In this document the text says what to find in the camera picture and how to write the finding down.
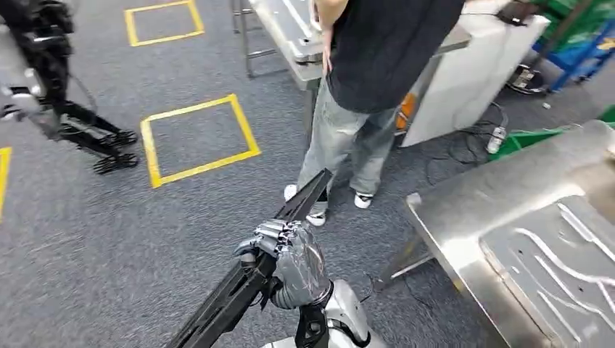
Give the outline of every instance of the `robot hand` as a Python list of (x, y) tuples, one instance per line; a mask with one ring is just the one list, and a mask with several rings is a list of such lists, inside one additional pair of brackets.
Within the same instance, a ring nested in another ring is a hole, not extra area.
[(323, 254), (314, 240), (307, 223), (269, 220), (254, 231), (254, 236), (244, 240), (234, 254), (242, 264), (250, 267), (258, 251), (277, 259), (276, 276), (284, 285), (274, 289), (272, 303), (283, 309), (311, 305), (321, 300), (329, 290)]

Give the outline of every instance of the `metal workbench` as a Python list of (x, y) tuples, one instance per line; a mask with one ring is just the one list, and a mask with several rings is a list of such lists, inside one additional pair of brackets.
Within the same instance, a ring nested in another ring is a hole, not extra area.
[(416, 232), (378, 290), (435, 258), (499, 345), (610, 347), (615, 131), (607, 124), (590, 121), (407, 203)]
[[(233, 12), (233, 26), (236, 33), (241, 33), (246, 70), (253, 77), (251, 59), (279, 52), (284, 56), (294, 81), (305, 92), (305, 113), (303, 117), (306, 141), (309, 144), (312, 134), (312, 118), (318, 86), (322, 76), (320, 33), (310, 24), (309, 1), (307, 0), (230, 0)], [(256, 14), (263, 28), (273, 39), (274, 49), (250, 51), (246, 31), (246, 15)], [(435, 74), (440, 57), (449, 51), (466, 47), (471, 36), (458, 25), (444, 40), (434, 57), (425, 68), (421, 81), (425, 81), (416, 90), (416, 109), (429, 87), (429, 81)]]

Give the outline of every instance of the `yellow floor marking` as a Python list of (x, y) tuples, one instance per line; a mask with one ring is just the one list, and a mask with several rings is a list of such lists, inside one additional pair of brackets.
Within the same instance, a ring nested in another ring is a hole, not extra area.
[[(194, 22), (195, 31), (193, 31), (192, 33), (168, 36), (165, 38), (154, 38), (152, 40), (139, 41), (139, 38), (136, 35), (136, 26), (134, 22), (135, 12), (149, 11), (153, 9), (163, 9), (165, 7), (178, 6), (178, 5), (186, 5), (188, 7), (192, 20)], [(178, 40), (180, 38), (189, 38), (191, 36), (197, 36), (205, 32), (205, 27), (203, 25), (203, 22), (201, 21), (201, 16), (199, 16), (199, 11), (197, 10), (196, 5), (194, 5), (194, 0), (176, 1), (176, 2), (169, 2), (167, 4), (158, 4), (158, 5), (151, 5), (151, 6), (145, 6), (145, 7), (137, 7), (135, 9), (127, 9), (127, 10), (124, 10), (124, 19), (126, 21), (126, 30), (128, 32), (128, 42), (130, 42), (132, 47), (158, 44), (160, 42), (173, 41), (173, 40)]]
[[(240, 154), (234, 154), (233, 156), (225, 157), (223, 159), (200, 165), (199, 167), (195, 167), (192, 169), (184, 170), (176, 174), (161, 176), (160, 167), (158, 166), (158, 156), (156, 155), (156, 145), (154, 144), (154, 136), (152, 135), (152, 127), (150, 126), (150, 122), (154, 120), (160, 120), (166, 117), (172, 117), (186, 114), (188, 112), (194, 112), (208, 107), (214, 107), (216, 105), (225, 103), (231, 104), (231, 108), (233, 109), (233, 113), (235, 114), (235, 118), (237, 119), (237, 123), (242, 129), (242, 133), (244, 134), (244, 138), (246, 139), (248, 151), (242, 152)], [(141, 135), (145, 148), (145, 156), (147, 158), (147, 169), (149, 171), (149, 178), (152, 182), (152, 187), (154, 188), (161, 187), (161, 185), (165, 183), (170, 183), (183, 178), (188, 178), (189, 176), (203, 173), (211, 169), (219, 168), (224, 165), (230, 165), (231, 163), (245, 160), (246, 158), (250, 158), (260, 154), (260, 149), (256, 144), (256, 140), (252, 135), (252, 130), (250, 129), (246, 116), (244, 115), (242, 107), (239, 105), (239, 101), (237, 100), (237, 96), (235, 94), (229, 94), (224, 98), (208, 101), (205, 103), (194, 105), (192, 107), (184, 107), (182, 109), (172, 110), (169, 112), (163, 112), (160, 114), (149, 116), (145, 120), (141, 121)]]
[(4, 192), (7, 190), (9, 180), (9, 165), (11, 163), (11, 148), (0, 149), (0, 223), (2, 222), (2, 206), (4, 205)]

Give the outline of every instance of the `white sneaker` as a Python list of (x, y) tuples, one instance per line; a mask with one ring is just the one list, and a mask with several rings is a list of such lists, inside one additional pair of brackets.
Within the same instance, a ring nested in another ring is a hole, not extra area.
[(360, 194), (357, 192), (355, 195), (355, 205), (357, 208), (367, 209), (373, 201), (373, 194)]
[[(287, 185), (284, 188), (284, 201), (288, 202), (295, 194), (297, 194), (297, 185)], [(326, 222), (325, 212), (318, 214), (308, 214), (305, 219), (316, 227), (320, 227)]]

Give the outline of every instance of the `light blue jeans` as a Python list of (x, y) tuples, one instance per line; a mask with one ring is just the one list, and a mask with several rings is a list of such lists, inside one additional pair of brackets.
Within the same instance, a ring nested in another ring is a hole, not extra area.
[[(343, 109), (333, 99), (323, 78), (314, 110), (312, 141), (297, 186), (301, 189), (324, 168), (335, 176), (350, 154), (353, 169), (350, 187), (362, 194), (375, 194), (394, 139), (395, 109), (374, 114)], [(332, 185), (333, 180), (327, 186), (327, 195)], [(327, 202), (316, 202), (311, 213), (326, 209)]]

